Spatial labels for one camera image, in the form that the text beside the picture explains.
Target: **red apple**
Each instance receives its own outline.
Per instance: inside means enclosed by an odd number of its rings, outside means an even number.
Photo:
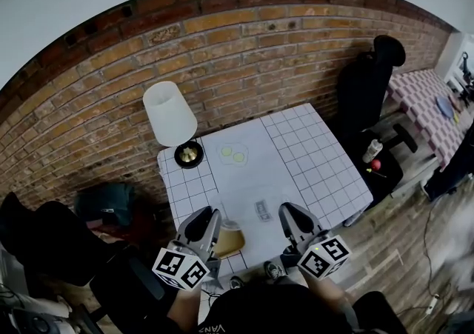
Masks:
[[[373,159],[371,162],[370,162],[370,167],[374,170],[374,171],[378,171],[380,170],[380,167],[382,166],[380,160],[378,159]]]

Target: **table lamp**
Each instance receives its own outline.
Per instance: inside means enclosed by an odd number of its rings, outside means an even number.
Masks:
[[[158,143],[178,146],[176,163],[182,168],[193,168],[204,156],[202,146],[190,139],[196,133],[198,120],[172,81],[153,85],[143,95],[143,104]]]

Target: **grid pattern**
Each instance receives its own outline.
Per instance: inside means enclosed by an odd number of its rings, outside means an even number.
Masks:
[[[373,200],[329,127],[310,104],[261,117],[308,209],[332,228]]]
[[[196,141],[204,148],[201,138]],[[158,154],[158,166],[170,201],[176,229],[191,213],[210,205],[218,193],[209,162],[205,155],[196,168],[186,170],[178,166],[174,159],[176,147],[169,147]],[[218,277],[246,270],[241,252],[226,256],[221,260]]]
[[[324,229],[340,224],[373,200],[357,169],[310,104],[261,117],[308,209]],[[158,154],[176,229],[191,213],[206,207],[218,193],[206,157],[185,170],[174,159],[176,147]],[[247,268],[241,252],[222,259],[219,277]]]
[[[473,122],[464,110],[459,124],[441,113],[436,97],[448,97],[448,86],[434,70],[421,70],[392,76],[388,92],[408,117],[415,122],[440,164],[445,168],[464,139],[464,132]]]

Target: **brick wall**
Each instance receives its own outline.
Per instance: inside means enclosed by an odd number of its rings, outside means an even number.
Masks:
[[[166,201],[141,97],[179,85],[198,133],[305,101],[337,110],[336,76],[379,34],[401,71],[433,67],[451,31],[402,0],[132,0],[42,50],[0,92],[0,198],[70,204],[101,181]]]

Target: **black clothing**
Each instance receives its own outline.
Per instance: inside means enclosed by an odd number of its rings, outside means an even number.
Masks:
[[[437,169],[424,186],[431,201],[454,188],[466,174],[474,171],[474,124],[443,172]]]
[[[362,329],[407,334],[379,292],[364,295],[353,309]],[[170,320],[168,324],[163,333],[181,333],[176,323]],[[298,284],[260,284],[230,290],[217,298],[198,328],[198,333],[226,334],[352,332],[343,314],[334,313],[310,290]]]

